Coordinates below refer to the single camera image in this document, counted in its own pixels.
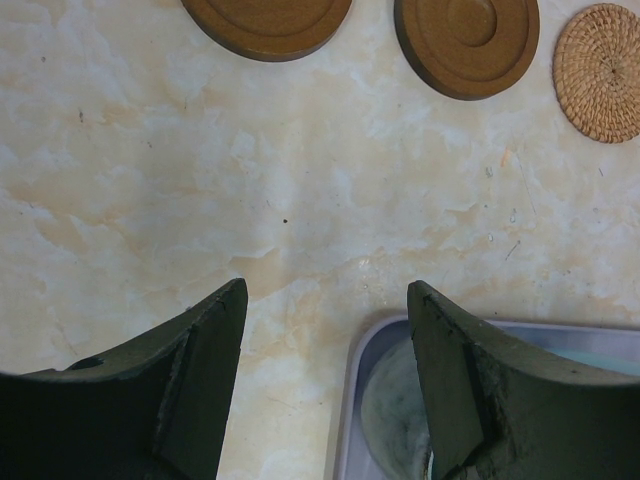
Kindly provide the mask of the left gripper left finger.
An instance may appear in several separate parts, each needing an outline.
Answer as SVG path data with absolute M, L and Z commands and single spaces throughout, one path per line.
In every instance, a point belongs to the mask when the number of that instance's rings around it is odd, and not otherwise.
M 5 479 L 213 479 L 248 306 L 237 278 L 63 370 L 1 377 Z

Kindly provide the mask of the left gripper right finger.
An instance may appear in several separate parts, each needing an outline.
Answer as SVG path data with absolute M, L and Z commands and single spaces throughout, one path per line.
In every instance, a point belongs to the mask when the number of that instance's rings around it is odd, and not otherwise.
M 424 281 L 408 318 L 437 479 L 635 479 L 639 380 L 534 346 Z

